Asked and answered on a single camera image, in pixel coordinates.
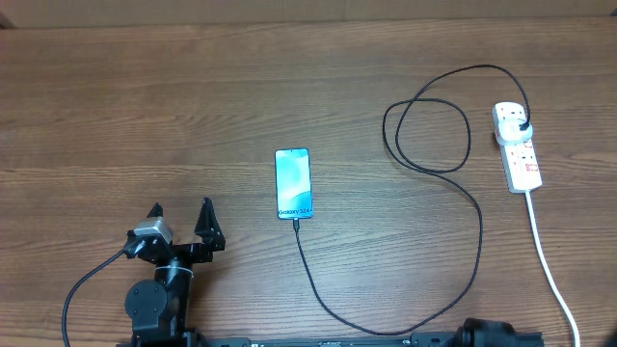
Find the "Galaxy smartphone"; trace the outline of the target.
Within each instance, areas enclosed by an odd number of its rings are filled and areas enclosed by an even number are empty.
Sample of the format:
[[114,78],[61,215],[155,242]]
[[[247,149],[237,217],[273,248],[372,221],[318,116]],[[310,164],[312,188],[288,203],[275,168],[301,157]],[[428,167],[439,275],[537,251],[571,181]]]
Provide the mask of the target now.
[[278,149],[275,152],[278,218],[308,219],[313,216],[309,150]]

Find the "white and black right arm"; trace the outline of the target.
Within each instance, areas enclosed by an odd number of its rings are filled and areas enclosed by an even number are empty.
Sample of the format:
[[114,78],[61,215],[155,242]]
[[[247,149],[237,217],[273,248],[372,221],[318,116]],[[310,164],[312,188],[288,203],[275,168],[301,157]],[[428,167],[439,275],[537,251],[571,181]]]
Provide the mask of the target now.
[[468,318],[454,335],[455,347],[516,347],[513,326],[506,322]]

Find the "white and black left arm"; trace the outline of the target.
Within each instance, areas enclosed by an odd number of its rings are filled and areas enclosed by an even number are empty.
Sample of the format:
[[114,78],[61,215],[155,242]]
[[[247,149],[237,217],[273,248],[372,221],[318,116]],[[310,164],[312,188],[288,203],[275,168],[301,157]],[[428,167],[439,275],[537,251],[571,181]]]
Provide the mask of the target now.
[[188,307],[194,278],[193,266],[213,260],[226,239],[216,219],[213,202],[205,198],[194,233],[200,242],[176,244],[174,233],[164,219],[163,207],[156,203],[147,217],[127,233],[124,246],[92,269],[67,294],[62,311],[61,332],[66,346],[68,309],[79,287],[121,256],[139,258],[154,266],[154,278],[141,280],[129,288],[124,308],[132,322],[131,346],[204,346],[204,338],[187,327]]

